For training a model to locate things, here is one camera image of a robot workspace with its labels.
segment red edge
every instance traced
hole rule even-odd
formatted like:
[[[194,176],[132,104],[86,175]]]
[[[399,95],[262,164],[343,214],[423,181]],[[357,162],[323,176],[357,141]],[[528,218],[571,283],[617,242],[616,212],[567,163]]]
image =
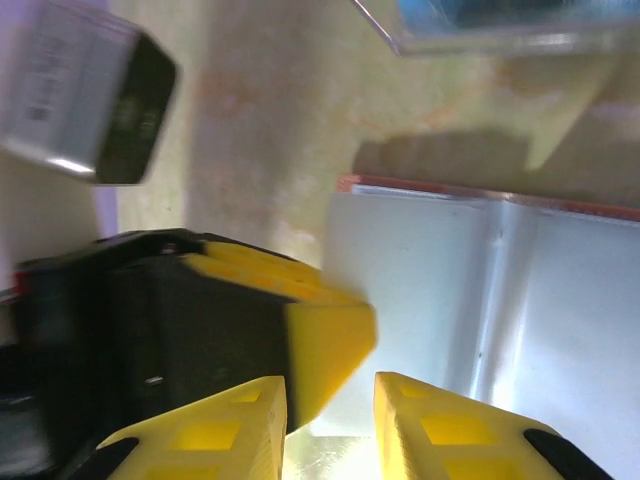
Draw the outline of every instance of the red edge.
[[[634,222],[640,221],[640,209],[637,208],[535,197],[531,195],[520,195],[518,193],[500,192],[496,190],[482,190],[469,187],[458,187],[454,185],[421,182],[416,180],[403,180],[400,178],[392,177],[378,177],[375,175],[358,175],[353,173],[340,175],[337,182],[337,191],[350,193],[354,185],[398,188],[402,190],[413,190],[418,192],[455,195],[458,197],[505,200],[507,202],[517,203],[520,205],[530,205],[539,208],[550,208],[566,212],[597,215],[600,217],[632,220]]]

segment barcode label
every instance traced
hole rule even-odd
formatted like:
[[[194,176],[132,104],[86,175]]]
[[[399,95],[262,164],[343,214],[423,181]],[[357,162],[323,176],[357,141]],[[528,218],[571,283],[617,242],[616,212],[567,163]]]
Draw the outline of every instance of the barcode label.
[[[51,149],[59,141],[73,102],[91,24],[86,16],[60,5],[46,2],[43,8],[11,130],[24,143]]]

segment square cutout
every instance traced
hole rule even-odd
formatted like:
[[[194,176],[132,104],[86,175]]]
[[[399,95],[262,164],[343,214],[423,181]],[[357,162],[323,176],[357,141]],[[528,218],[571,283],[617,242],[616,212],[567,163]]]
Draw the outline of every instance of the square cutout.
[[[400,392],[407,398],[429,398],[431,396],[423,387],[416,387],[410,383],[400,385]]]
[[[240,427],[242,427],[242,423],[238,421],[205,420],[191,423],[182,428],[174,437],[171,449],[190,451],[231,450]]]
[[[177,466],[153,467],[144,480],[176,480],[176,478],[188,478],[189,480],[215,480],[220,472],[216,466]]]
[[[420,422],[434,445],[492,445],[497,443],[486,424],[475,417],[440,413],[422,417]]]
[[[449,480],[524,480],[516,465],[503,459],[449,460],[444,463]]]
[[[258,398],[260,398],[260,390],[253,390],[234,398],[233,403],[253,403],[257,402]]]

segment battery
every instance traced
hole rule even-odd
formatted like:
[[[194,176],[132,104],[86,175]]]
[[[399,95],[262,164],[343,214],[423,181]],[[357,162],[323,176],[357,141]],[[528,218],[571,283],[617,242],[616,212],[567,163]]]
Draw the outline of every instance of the battery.
[[[42,0],[29,18],[0,147],[89,183],[139,183],[176,64],[138,26],[78,2]]]

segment clear plastic container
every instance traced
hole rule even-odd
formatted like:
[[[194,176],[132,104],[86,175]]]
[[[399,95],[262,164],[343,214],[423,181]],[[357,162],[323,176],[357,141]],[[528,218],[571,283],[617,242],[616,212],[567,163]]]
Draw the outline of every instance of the clear plastic container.
[[[399,56],[640,46],[640,0],[352,0]]]

